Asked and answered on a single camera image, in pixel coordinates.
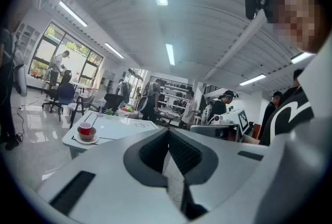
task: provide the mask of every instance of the black cap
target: black cap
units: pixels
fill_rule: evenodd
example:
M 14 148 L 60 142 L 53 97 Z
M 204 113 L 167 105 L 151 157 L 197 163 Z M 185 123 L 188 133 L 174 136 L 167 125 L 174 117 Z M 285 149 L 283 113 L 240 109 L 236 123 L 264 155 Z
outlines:
M 224 95 L 235 97 L 234 92 L 231 91 L 231 90 L 227 90 L 227 91 L 225 91 L 225 92 L 224 92 Z

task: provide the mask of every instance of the white machine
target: white machine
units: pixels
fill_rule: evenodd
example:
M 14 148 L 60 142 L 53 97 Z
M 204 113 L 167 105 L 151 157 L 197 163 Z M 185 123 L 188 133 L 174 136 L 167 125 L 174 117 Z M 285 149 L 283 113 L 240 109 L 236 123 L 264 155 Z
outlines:
M 249 122 L 244 109 L 231 110 L 225 114 L 214 115 L 213 125 L 238 125 L 243 135 L 249 128 Z

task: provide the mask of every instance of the window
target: window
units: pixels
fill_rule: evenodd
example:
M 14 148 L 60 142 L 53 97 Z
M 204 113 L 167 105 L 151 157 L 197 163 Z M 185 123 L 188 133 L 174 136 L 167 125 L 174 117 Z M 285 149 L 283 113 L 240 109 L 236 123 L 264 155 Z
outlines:
M 64 36 L 64 31 L 61 30 L 58 26 L 51 23 L 45 30 L 44 36 L 53 40 L 56 44 L 59 44 Z
M 96 54 L 95 52 L 91 51 L 88 61 L 90 61 L 91 63 L 95 64 L 95 65 L 100 65 L 100 63 L 102 62 L 102 57 L 98 54 Z
M 91 87 L 103 57 L 53 23 L 47 27 L 41 37 L 31 61 L 29 73 L 32 76 L 44 78 L 52 56 L 60 55 L 64 51 L 69 51 L 70 54 L 68 58 L 62 59 L 61 64 L 72 71 L 72 79 L 77 79 L 80 83 Z

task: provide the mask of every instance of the white ceiling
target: white ceiling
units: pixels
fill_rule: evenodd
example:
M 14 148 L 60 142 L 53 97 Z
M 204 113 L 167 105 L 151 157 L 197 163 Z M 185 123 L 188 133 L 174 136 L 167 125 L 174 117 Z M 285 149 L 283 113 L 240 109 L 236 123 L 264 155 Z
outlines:
M 59 0 L 47 1 L 78 23 L 57 7 Z M 112 56 L 118 63 L 202 81 L 250 24 L 244 0 L 168 0 L 168 6 L 157 6 L 156 0 L 62 1 L 88 23 L 87 27 L 76 24 L 80 30 L 101 47 L 109 42 L 124 56 L 123 60 Z M 165 43 L 173 45 L 175 66 L 169 64 Z M 242 90 L 285 89 L 292 84 L 293 70 L 303 64 L 281 71 L 282 76 L 269 76 L 288 68 L 298 53 L 264 25 L 204 82 L 238 88 L 239 83 L 263 73 L 265 80 Z

